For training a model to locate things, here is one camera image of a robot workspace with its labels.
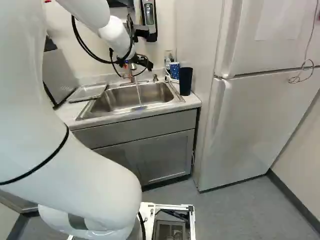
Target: floor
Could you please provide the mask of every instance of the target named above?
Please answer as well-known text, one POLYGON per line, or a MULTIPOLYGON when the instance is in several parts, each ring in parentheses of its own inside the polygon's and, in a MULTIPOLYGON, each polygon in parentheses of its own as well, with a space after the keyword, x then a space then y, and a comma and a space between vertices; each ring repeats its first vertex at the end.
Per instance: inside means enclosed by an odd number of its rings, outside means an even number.
MULTIPOLYGON (((320 240, 295 207, 266 177, 199 194, 187 180, 143 193, 144 202, 193 204, 197 240, 320 240)), ((66 240, 39 217, 20 240, 66 240)))

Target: refrigerator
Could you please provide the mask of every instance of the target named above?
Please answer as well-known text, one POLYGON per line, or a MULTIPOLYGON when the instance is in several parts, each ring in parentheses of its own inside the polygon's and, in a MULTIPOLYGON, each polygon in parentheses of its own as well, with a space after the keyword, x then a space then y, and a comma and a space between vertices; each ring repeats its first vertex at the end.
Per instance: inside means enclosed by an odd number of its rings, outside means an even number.
POLYGON ((175 7, 177 59, 193 67, 192 91, 202 101, 192 173, 198 190, 265 174, 320 88, 317 0, 176 0, 175 7), (313 75, 290 84, 314 14, 313 75))

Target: running water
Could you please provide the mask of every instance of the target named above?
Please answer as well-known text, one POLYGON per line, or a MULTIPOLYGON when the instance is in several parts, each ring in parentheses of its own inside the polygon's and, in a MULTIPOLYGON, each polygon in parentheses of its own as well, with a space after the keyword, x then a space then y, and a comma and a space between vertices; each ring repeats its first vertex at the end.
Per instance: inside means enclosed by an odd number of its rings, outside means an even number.
POLYGON ((134 78, 134 82, 135 82, 135 86, 136 86, 136 91, 137 91, 137 93, 138 93, 139 104, 140 104, 140 107, 142 107, 141 97, 140 97, 140 91, 139 91, 139 86, 138 86, 138 80, 137 80, 136 77, 134 78))

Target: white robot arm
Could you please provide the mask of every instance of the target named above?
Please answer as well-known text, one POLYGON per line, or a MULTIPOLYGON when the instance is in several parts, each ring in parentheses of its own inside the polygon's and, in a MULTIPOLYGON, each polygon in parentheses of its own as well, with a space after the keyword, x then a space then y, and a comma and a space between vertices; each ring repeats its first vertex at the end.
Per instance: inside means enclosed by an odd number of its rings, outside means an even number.
MULTIPOLYGON (((127 53, 130 37, 105 0, 58 2, 98 29, 119 56, 127 53)), ((137 225, 139 180, 82 145, 50 106, 42 82, 42 1, 6 0, 0 18, 0 189, 40 204, 43 219, 59 231, 127 239, 137 225)))
MULTIPOLYGON (((110 16, 107 0, 56 1, 80 22, 94 32, 98 32, 120 58, 127 54, 130 49, 130 37, 121 19, 110 16)), ((133 46, 127 59, 131 59, 135 53, 135 46, 133 46)))

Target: white countertop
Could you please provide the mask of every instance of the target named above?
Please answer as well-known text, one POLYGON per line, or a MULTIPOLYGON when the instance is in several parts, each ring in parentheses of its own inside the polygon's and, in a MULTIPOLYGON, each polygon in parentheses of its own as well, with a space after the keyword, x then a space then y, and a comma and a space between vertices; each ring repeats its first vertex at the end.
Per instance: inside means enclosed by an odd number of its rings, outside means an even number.
MULTIPOLYGON (((172 84, 179 92, 179 85, 176 83, 172 84)), ((80 112, 88 104, 89 101, 82 101, 76 103, 69 103, 66 101, 62 106, 60 106, 55 113, 61 118, 65 124, 68 125, 70 130, 79 130, 84 128, 90 128, 100 125, 106 125, 111 123, 118 123, 133 119, 145 118, 155 115, 173 113, 188 109, 199 108, 202 105, 201 100, 193 93, 189 96, 182 96, 185 102, 176 103, 168 106, 162 106, 161 108, 150 108, 143 110, 136 110, 132 112, 113 114, 102 117, 95 117, 85 120, 76 120, 80 112)))

